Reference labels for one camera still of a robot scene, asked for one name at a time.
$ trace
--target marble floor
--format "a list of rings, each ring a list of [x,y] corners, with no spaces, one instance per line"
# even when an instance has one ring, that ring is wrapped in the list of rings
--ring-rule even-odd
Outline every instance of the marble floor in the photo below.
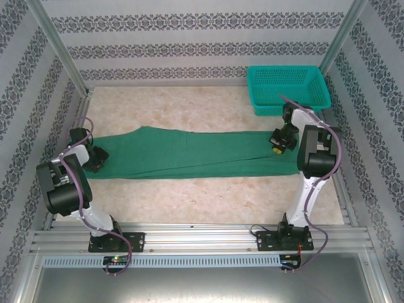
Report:
[[[87,116],[94,137],[141,126],[194,132],[267,131],[281,117],[257,117],[244,86],[97,87]],[[299,175],[183,180],[89,180],[93,202],[120,222],[278,223]],[[58,216],[58,220],[72,220]],[[311,219],[343,224],[332,181],[321,190]]]

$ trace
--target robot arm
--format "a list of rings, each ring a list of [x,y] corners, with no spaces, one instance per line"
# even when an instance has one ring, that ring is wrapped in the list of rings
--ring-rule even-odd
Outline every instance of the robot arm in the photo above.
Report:
[[[312,185],[330,172],[336,162],[338,149],[332,135],[315,121],[307,112],[292,104],[283,107],[285,125],[273,133],[270,142],[273,150],[283,153],[286,149],[293,150],[297,144],[295,135],[299,133],[299,152],[297,168],[300,170],[300,182],[292,206],[286,212],[288,224],[305,227],[304,204]],[[338,135],[341,131],[332,128]],[[307,216],[316,202],[318,193],[327,180],[320,181],[310,197],[307,205]]]
[[[294,104],[285,104],[282,115],[285,124],[282,129],[276,129],[270,138],[273,151],[284,153],[286,149],[293,150],[296,147],[296,135],[299,134],[297,168],[300,170],[300,181],[294,201],[279,222],[277,231],[256,233],[259,251],[293,251],[296,247],[302,250],[314,249],[305,215],[309,219],[318,193],[327,181],[323,178],[328,177],[336,165],[338,144],[331,133],[307,113],[308,110],[311,109],[302,110]],[[340,136],[340,129],[331,130]],[[313,184],[316,187],[309,197]]]
[[[80,138],[76,138],[74,132],[77,133],[78,129],[71,131],[72,140],[78,141]],[[98,229],[122,234],[118,223],[92,203],[92,191],[81,167],[86,165],[87,167],[92,167],[93,170],[98,170],[106,158],[100,159],[99,157],[95,157],[94,149],[86,146],[88,144],[89,142],[85,142],[70,149],[63,157],[63,160],[73,172],[83,196],[83,214],[85,220]],[[48,211],[54,215],[69,216],[83,222],[79,214],[79,193],[76,184],[71,176],[68,175],[63,165],[61,165],[59,157],[38,165],[37,175]],[[103,247],[110,251],[118,251],[124,245],[120,238],[111,236],[106,232],[97,229],[89,230],[91,234],[90,242],[94,243],[98,248]]]

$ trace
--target damask pattern wall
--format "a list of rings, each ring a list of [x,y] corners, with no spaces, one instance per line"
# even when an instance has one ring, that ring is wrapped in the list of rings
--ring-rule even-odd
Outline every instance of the damask pattern wall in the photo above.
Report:
[[[342,172],[393,302],[404,301],[404,1],[369,1],[326,77],[326,120],[343,131]]]
[[[318,66],[352,0],[42,3],[94,87],[245,85],[251,65]]]
[[[0,0],[0,302],[6,303],[45,206],[35,175],[65,144],[81,96],[22,0]]]

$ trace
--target green cloth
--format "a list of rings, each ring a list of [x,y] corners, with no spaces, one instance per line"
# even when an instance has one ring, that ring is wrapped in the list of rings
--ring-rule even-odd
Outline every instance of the green cloth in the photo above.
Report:
[[[190,133],[142,127],[94,139],[109,153],[89,179],[189,179],[298,174],[297,148],[272,151],[272,132]]]

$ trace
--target teal plastic basket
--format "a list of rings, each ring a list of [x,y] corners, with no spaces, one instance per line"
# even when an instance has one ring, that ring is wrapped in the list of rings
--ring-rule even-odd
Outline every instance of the teal plastic basket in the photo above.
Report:
[[[250,66],[247,84],[257,116],[282,116],[279,94],[308,105],[315,112],[331,106],[323,75],[317,66]]]

